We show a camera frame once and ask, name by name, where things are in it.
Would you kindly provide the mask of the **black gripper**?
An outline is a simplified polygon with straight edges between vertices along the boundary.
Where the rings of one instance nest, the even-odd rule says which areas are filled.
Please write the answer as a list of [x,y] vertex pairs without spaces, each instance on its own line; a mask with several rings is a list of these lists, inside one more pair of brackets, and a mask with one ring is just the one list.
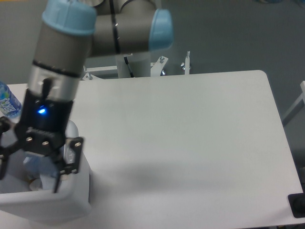
[[65,136],[72,105],[73,101],[43,99],[26,90],[20,121],[16,124],[7,117],[0,118],[0,141],[3,134],[12,134],[8,141],[0,143],[1,179],[6,175],[10,156],[20,149],[51,158],[56,167],[53,193],[57,193],[63,175],[79,172],[84,139]]

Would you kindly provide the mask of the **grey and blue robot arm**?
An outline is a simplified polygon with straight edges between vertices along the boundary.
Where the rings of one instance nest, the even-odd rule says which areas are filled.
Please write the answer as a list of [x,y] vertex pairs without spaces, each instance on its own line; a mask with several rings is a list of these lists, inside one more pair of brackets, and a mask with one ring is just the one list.
[[23,150],[49,157],[54,191],[61,178],[80,170],[82,137],[65,134],[87,57],[168,49],[174,41],[168,10],[152,0],[50,0],[32,61],[20,120],[0,119],[15,141],[0,148],[0,176]]

